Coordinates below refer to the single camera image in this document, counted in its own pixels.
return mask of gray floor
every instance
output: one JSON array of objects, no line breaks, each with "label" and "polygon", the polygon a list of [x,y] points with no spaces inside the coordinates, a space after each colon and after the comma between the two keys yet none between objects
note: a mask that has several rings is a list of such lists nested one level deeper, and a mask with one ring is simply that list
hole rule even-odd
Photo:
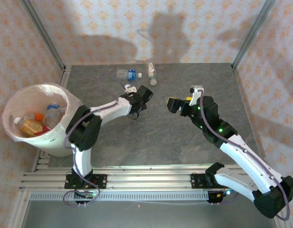
[{"label": "gray floor", "polygon": [[[151,86],[145,65],[73,66],[67,89],[89,107],[113,100],[101,89],[97,77],[115,75],[117,68],[142,72],[142,79],[133,85],[147,86],[153,98],[137,120],[120,117],[105,124],[92,149],[93,166],[164,165],[234,163],[231,158],[210,144],[188,117],[172,114],[166,107],[168,97],[185,99],[191,85],[203,85],[205,95],[212,96],[222,119],[229,122],[257,152],[256,143],[244,109],[242,98],[230,64],[158,64],[157,85]],[[121,86],[104,76],[103,86],[116,95]],[[71,167],[71,156],[51,157],[51,167]]]},{"label": "gray floor", "polygon": [[29,202],[23,228],[275,228],[243,196],[229,204],[172,205],[96,201],[68,208],[60,201]]}]

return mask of blue bottle label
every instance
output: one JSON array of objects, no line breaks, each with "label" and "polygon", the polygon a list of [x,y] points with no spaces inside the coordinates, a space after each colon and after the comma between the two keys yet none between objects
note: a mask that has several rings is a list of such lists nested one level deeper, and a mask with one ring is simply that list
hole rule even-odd
[{"label": "blue bottle label", "polygon": [[48,110],[48,109],[51,109],[51,108],[58,109],[59,107],[60,107],[60,106],[58,106],[57,104],[50,104],[50,105],[48,105],[47,110]]},{"label": "blue bottle label", "polygon": [[128,70],[127,79],[128,80],[135,80],[136,79],[136,71],[135,70]]}]

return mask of trash bin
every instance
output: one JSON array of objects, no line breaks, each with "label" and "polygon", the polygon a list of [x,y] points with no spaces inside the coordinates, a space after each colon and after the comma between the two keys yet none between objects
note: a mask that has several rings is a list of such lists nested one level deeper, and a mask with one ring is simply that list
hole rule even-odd
[{"label": "trash bin", "polygon": [[[13,123],[16,117],[23,117],[26,112],[45,114],[47,106],[51,103],[65,106],[66,110],[60,123],[50,132],[28,138]],[[17,91],[7,102],[2,114],[3,127],[7,135],[15,142],[27,142],[56,157],[68,156],[72,151],[63,147],[65,129],[81,105],[82,102],[77,97],[57,84],[28,86]]]}]

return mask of wall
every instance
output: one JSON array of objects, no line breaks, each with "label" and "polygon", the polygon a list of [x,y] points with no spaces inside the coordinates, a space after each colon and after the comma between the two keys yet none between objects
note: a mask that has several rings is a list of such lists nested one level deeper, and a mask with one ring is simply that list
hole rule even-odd
[{"label": "wall", "polygon": [[95,65],[232,62],[264,0],[31,2],[65,64]]},{"label": "wall", "polygon": [[7,100],[20,88],[58,82],[60,72],[19,0],[0,0],[0,228],[6,227],[23,172],[36,148],[13,142],[1,125]]},{"label": "wall", "polygon": [[238,71],[266,162],[293,177],[293,1],[276,1]]}]

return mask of plastic bottle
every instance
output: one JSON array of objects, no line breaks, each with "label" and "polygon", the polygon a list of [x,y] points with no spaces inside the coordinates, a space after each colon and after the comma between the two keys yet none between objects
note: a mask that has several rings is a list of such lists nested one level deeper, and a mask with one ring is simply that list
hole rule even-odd
[{"label": "plastic bottle", "polygon": [[35,137],[49,132],[50,129],[36,120],[23,120],[17,117],[13,121],[25,135]]},{"label": "plastic bottle", "polygon": [[150,77],[150,84],[155,86],[157,84],[156,71],[153,63],[147,63],[148,76]]},{"label": "plastic bottle", "polygon": [[[135,80],[137,73],[135,70],[124,70],[124,69],[117,69],[116,77],[118,79],[127,79],[129,81]],[[138,78],[142,77],[142,73],[138,73]]]},{"label": "plastic bottle", "polygon": [[35,113],[35,112],[28,112],[24,116],[24,120],[36,120],[39,122],[43,122],[44,115],[41,113]]},{"label": "plastic bottle", "polygon": [[60,112],[60,106],[57,104],[50,104],[47,107],[47,111],[43,119],[43,124],[46,127],[53,129],[61,121],[61,117],[62,114]]}]

